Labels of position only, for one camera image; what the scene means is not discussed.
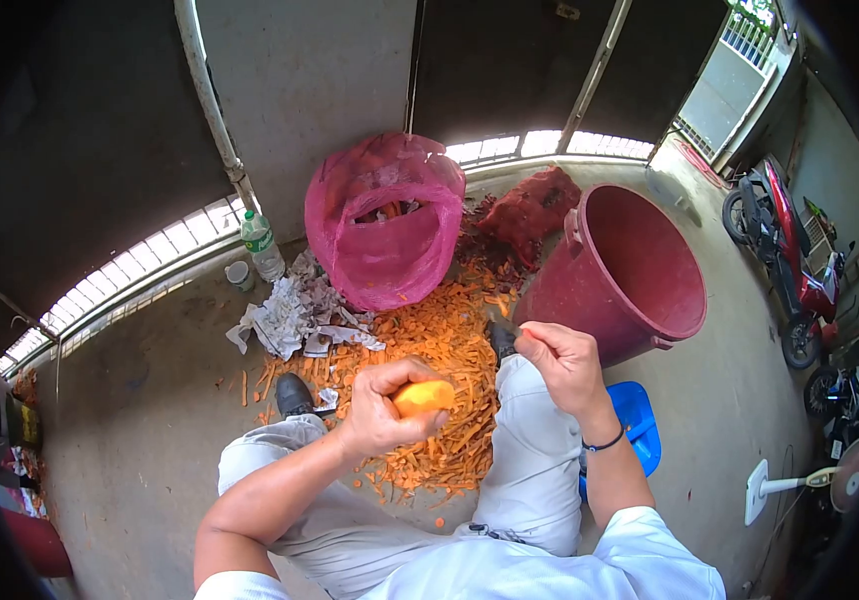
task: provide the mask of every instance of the shoe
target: shoe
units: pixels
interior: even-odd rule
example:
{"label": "shoe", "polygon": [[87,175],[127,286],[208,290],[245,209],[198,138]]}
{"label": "shoe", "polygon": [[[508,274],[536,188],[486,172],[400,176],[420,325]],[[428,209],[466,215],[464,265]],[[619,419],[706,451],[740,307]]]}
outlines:
{"label": "shoe", "polygon": [[294,372],[285,372],[276,380],[276,406],[284,417],[313,414],[313,394]]}
{"label": "shoe", "polygon": [[517,354],[516,347],[513,345],[513,342],[516,341],[516,335],[512,331],[495,324],[492,320],[486,323],[486,331],[490,334],[490,346],[493,347],[495,364],[498,369],[504,358]]}

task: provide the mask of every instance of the bag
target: bag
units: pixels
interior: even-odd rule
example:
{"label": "bag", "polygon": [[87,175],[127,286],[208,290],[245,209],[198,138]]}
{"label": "bag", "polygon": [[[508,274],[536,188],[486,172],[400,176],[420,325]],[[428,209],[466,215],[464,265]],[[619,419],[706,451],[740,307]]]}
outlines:
{"label": "bag", "polygon": [[445,152],[420,135],[382,133],[316,169],[306,189],[306,239],[332,286],[356,308],[417,303],[443,281],[466,191],[465,175]]}
{"label": "bag", "polygon": [[484,234],[508,242],[519,260],[532,269],[543,238],[563,229],[566,213],[580,203],[580,186],[559,167],[532,174],[495,201],[476,224]]}

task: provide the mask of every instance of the leg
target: leg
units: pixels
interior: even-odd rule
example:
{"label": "leg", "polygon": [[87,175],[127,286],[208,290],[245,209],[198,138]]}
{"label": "leg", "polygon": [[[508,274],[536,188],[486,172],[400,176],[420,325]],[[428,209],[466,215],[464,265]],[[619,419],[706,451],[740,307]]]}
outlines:
{"label": "leg", "polygon": [[[325,433],[319,416],[298,414],[234,440],[219,459],[220,496],[246,475]],[[400,566],[449,541],[390,516],[336,481],[268,549],[341,600],[369,592]]]}
{"label": "leg", "polygon": [[556,408],[539,371],[519,354],[502,360],[495,389],[493,466],[472,521],[573,556],[580,545],[580,426]]}

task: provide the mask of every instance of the floor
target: floor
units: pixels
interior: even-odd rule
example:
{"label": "floor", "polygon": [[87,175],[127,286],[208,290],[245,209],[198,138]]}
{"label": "floor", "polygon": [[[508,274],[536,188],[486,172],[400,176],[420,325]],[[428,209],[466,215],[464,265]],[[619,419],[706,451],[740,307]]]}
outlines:
{"label": "floor", "polygon": [[[580,187],[608,182],[652,196],[637,164],[561,164]],[[747,477],[761,457],[771,473],[784,464],[789,476],[792,460],[800,474],[812,436],[800,382],[780,353],[779,313],[759,272],[719,222],[723,191],[672,144],[653,165],[672,174],[691,199],[689,214],[674,206],[664,211],[700,264],[708,315],[693,338],[613,366],[604,376],[607,383],[639,381],[648,391],[663,444],[662,462],[649,478],[658,510],[680,542],[719,569],[730,596],[746,597],[743,585],[760,576],[776,519],[771,498],[757,522],[744,526]],[[499,196],[539,168],[471,175],[468,194]],[[301,247],[287,250],[292,259]],[[263,364],[255,343],[241,355],[224,332],[247,302],[268,295],[268,286],[237,292],[223,276],[225,264],[225,257],[211,261],[178,289],[79,344],[60,365],[58,401],[55,364],[38,366],[47,504],[80,597],[193,595],[196,525],[216,499],[220,450],[265,410],[252,402],[243,408],[225,383],[215,385],[240,369],[257,376]],[[376,501],[365,486],[361,493]],[[466,521],[474,503],[467,497],[432,513],[422,502],[391,510],[433,531],[439,516],[447,529]],[[580,553],[590,553],[600,530],[589,510],[582,533]],[[771,589],[785,563],[787,537],[773,544],[754,595]],[[284,560],[274,563],[294,598],[327,597]]]}

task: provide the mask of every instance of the wristband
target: wristband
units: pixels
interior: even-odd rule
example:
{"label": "wristband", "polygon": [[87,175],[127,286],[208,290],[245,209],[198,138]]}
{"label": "wristband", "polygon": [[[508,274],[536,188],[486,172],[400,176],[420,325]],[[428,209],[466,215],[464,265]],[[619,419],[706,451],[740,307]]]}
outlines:
{"label": "wristband", "polygon": [[619,433],[616,434],[615,439],[613,439],[609,443],[604,443],[603,445],[591,445],[591,444],[587,443],[585,440],[583,440],[582,438],[580,438],[580,442],[582,442],[583,448],[586,449],[587,451],[599,452],[600,450],[606,450],[609,447],[615,445],[616,442],[618,442],[621,438],[623,438],[623,434],[624,434],[624,427],[623,427],[623,424],[620,423],[619,424]]}

